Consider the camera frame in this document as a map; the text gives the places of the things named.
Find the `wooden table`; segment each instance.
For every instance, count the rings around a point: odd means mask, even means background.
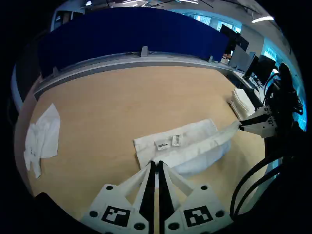
[[[54,103],[61,118],[59,149],[57,156],[41,160],[39,179],[28,173],[34,195],[46,192],[80,219],[104,184],[118,185],[139,171],[133,139],[208,118],[218,129],[231,124],[237,118],[226,99],[234,88],[216,70],[163,66],[97,73],[46,91],[31,122]],[[209,183],[229,210],[236,185],[262,158],[263,139],[239,131],[230,151],[190,180]],[[155,212],[157,217],[157,197]]]

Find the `computer monitor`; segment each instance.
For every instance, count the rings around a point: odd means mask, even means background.
[[[259,56],[258,64],[254,70],[254,73],[263,85],[265,85],[269,79],[274,67],[275,61],[273,59],[270,59],[264,55]]]
[[[240,46],[236,45],[231,56],[229,66],[246,72],[251,63],[251,58]]]
[[[249,42],[241,37],[241,34],[234,32],[225,25],[222,25],[220,32],[229,38],[229,42],[224,51],[225,54],[230,54],[232,50],[235,50],[236,45],[239,45],[244,51],[247,50]]]
[[[258,60],[259,58],[255,55],[249,65],[249,68],[247,69],[245,75],[243,76],[243,78],[249,78],[252,73],[256,70],[257,65],[258,65]]]

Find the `ceiling light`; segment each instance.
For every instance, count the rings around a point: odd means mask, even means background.
[[[259,18],[259,19],[254,19],[251,22],[252,23],[256,23],[256,22],[264,21],[264,20],[274,20],[274,18],[272,16],[265,16],[265,17],[262,17],[262,18]]]
[[[189,0],[179,0],[181,2],[191,2],[191,3],[195,3],[198,4],[198,0],[193,0],[193,1],[189,1]]]
[[[145,1],[145,0],[127,0],[127,1],[123,1],[122,4],[128,4],[132,2],[141,2],[141,1]]]

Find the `white cloth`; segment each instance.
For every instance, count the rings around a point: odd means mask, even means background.
[[[240,121],[255,113],[255,107],[243,89],[234,89],[232,91],[229,104]]]
[[[197,174],[220,159],[230,149],[230,139],[237,132],[239,122],[218,131],[211,119],[185,125],[167,132],[156,133],[134,140],[141,169],[150,160],[162,160],[179,174]],[[171,141],[172,135],[182,135],[181,146],[158,150],[155,141]]]
[[[31,124],[28,128],[24,159],[27,170],[30,170],[32,163],[36,178],[41,174],[40,158],[57,155],[59,130],[60,115],[54,104],[51,104],[36,124]]]

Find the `blue partition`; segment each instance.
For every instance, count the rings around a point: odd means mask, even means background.
[[[148,7],[119,7],[92,12],[46,35],[39,43],[44,77],[87,59],[117,53],[180,53],[220,61],[228,38],[195,19]]]

